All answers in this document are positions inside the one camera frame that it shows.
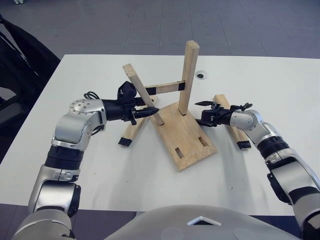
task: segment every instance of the black cable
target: black cable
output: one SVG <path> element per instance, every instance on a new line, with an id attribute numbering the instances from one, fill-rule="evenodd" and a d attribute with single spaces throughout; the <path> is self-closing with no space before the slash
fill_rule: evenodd
<path id="1" fill-rule="evenodd" d="M 100 99 L 98 94 L 96 94 L 93 91 L 88 91 L 87 93 L 83 94 L 83 96 L 85 99 Z M 98 132 L 102 131 L 103 129 L 105 129 L 104 125 L 97 126 L 95 129 L 93 129 L 91 136 L 97 134 Z"/>
<path id="2" fill-rule="evenodd" d="M 83 94 L 85 99 L 100 99 L 98 94 L 93 91 L 88 91 L 87 93 Z"/>

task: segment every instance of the table surface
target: table surface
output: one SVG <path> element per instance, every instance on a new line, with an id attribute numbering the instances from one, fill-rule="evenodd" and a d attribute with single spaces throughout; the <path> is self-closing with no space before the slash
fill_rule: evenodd
<path id="1" fill-rule="evenodd" d="M 180 81 L 183 56 L 65 55 L 43 90 L 0 165 L 0 203 L 27 205 L 45 162 L 59 118 L 88 91 L 115 99 L 127 81 L 122 65 L 131 63 L 144 85 Z M 320 60 L 303 58 L 199 56 L 196 70 L 207 79 L 193 81 L 189 110 L 195 118 L 204 107 L 194 103 L 225 94 L 231 104 L 253 103 L 288 144 L 320 175 Z M 158 107 L 179 99 L 159 95 Z M 178 172 L 151 121 L 129 148 L 118 145 L 128 122 L 110 121 L 91 138 L 81 163 L 80 209 L 148 211 L 199 204 L 249 215 L 293 215 L 279 201 L 266 177 L 268 169 L 255 149 L 238 150 L 224 126 L 204 127 L 218 153 Z"/>

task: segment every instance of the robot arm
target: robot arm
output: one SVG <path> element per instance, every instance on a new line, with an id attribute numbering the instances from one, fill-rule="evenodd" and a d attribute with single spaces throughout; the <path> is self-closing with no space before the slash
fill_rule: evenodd
<path id="1" fill-rule="evenodd" d="M 224 109 L 215 102 L 198 102 L 211 106 L 204 110 L 199 124 L 209 127 L 230 125 L 245 132 L 259 150 L 270 170 L 267 175 L 271 187 L 280 201 L 292 205 L 303 238 L 309 239 L 320 231 L 320 183 L 317 175 L 289 147 L 277 130 L 264 122 L 255 110 L 246 110 L 252 104 Z"/>
<path id="2" fill-rule="evenodd" d="M 135 98 L 136 94 L 134 86 L 125 82 L 118 90 L 117 100 L 80 99 L 71 103 L 68 113 L 56 125 L 51 148 L 40 167 L 28 203 L 30 215 L 14 239 L 74 238 L 70 218 L 78 210 L 81 193 L 75 181 L 93 131 L 107 121 L 131 121 L 135 125 L 135 118 L 148 117 L 159 110 L 136 110 L 135 106 L 144 105 L 141 98 Z"/>

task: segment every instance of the wooden leg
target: wooden leg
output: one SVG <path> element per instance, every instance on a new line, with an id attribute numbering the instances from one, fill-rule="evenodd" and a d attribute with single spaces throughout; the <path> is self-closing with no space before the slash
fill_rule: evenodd
<path id="1" fill-rule="evenodd" d="M 154 104 L 156 104 L 158 97 L 156 95 L 151 97 Z M 129 147 L 129 145 L 132 143 L 132 141 L 136 138 L 139 130 L 142 128 L 144 123 L 149 119 L 149 117 L 143 117 L 136 119 L 136 125 L 131 125 L 131 123 L 128 125 L 126 130 L 124 131 L 120 141 L 118 142 L 119 145 L 124 147 Z"/>
<path id="2" fill-rule="evenodd" d="M 127 64 L 123 66 L 123 70 L 125 74 L 128 76 L 132 84 L 134 85 L 135 89 L 138 91 L 140 94 L 142 100 L 148 107 L 155 107 L 154 103 L 152 102 L 147 90 L 145 89 L 144 85 L 142 84 L 140 78 L 138 77 L 136 71 L 132 67 L 131 64 Z M 156 119 L 156 122 L 159 125 L 165 124 L 164 121 L 161 119 L 159 113 L 157 112 L 156 114 L 153 115 Z"/>
<path id="3" fill-rule="evenodd" d="M 188 112 L 189 99 L 192 83 L 196 70 L 196 64 L 199 54 L 199 45 L 195 41 L 187 41 L 185 45 L 184 64 L 182 72 L 182 81 L 185 81 L 185 88 L 180 92 L 178 109 L 182 115 Z"/>
<path id="4" fill-rule="evenodd" d="M 224 94 L 215 95 L 213 100 L 215 102 L 217 102 L 218 104 L 220 104 L 221 107 L 224 107 L 225 109 L 230 109 L 230 104 Z M 249 142 L 249 139 L 243 131 L 240 131 L 238 128 L 236 128 L 234 126 L 228 126 L 228 128 L 231 132 L 231 135 L 232 135 L 234 142 L 238 145 L 238 147 L 241 150 L 251 148 L 251 144 Z"/>

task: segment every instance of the light wood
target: light wood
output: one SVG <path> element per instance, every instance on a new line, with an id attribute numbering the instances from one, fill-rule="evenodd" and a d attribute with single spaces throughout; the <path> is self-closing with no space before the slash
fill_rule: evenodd
<path id="1" fill-rule="evenodd" d="M 224 94 L 215 95 L 213 100 L 224 107 L 225 109 L 230 109 L 230 104 Z M 241 150 L 250 149 L 251 144 L 247 135 L 240 131 L 238 128 L 234 126 L 227 126 L 231 132 L 232 138 L 234 142 L 238 145 Z"/>
<path id="2" fill-rule="evenodd" d="M 185 45 L 182 81 L 185 81 L 184 91 L 180 92 L 178 109 L 182 115 L 188 111 L 192 83 L 194 81 L 199 45 L 195 41 L 187 41 Z"/>
<path id="3" fill-rule="evenodd" d="M 152 96 L 151 97 L 153 104 L 157 103 L 158 97 L 157 96 Z M 144 106 L 140 106 L 137 107 L 136 109 L 140 110 L 147 107 L 146 105 Z M 149 119 L 149 117 L 142 117 L 142 118 L 137 118 L 136 119 L 136 125 L 132 125 L 131 123 L 129 123 L 128 127 L 126 128 L 126 130 L 124 131 L 120 141 L 118 144 L 120 144 L 121 146 L 124 147 L 129 147 L 129 145 L 132 143 L 132 141 L 136 138 L 139 130 L 142 128 L 142 126 L 144 125 L 144 123 Z"/>
<path id="4" fill-rule="evenodd" d="M 217 152 L 191 113 L 187 111 L 185 116 L 181 115 L 177 102 L 159 112 L 164 125 L 159 126 L 154 116 L 150 119 L 179 172 Z"/>
<path id="5" fill-rule="evenodd" d="M 155 107 L 154 103 L 152 102 L 147 90 L 145 89 L 144 85 L 142 84 L 140 78 L 138 77 L 136 71 L 132 67 L 131 64 L 127 64 L 123 66 L 123 70 L 125 74 L 128 76 L 132 84 L 134 85 L 135 89 L 138 91 L 140 94 L 140 97 L 144 101 L 144 103 L 148 107 Z M 154 118 L 156 119 L 156 122 L 158 125 L 163 125 L 164 121 L 161 119 L 159 113 L 157 112 L 156 114 L 153 115 Z"/>
<path id="6" fill-rule="evenodd" d="M 185 84 L 186 83 L 184 81 L 177 81 L 159 85 L 150 85 L 146 86 L 145 89 L 149 93 L 149 95 L 165 94 L 170 92 L 183 91 L 185 90 Z"/>

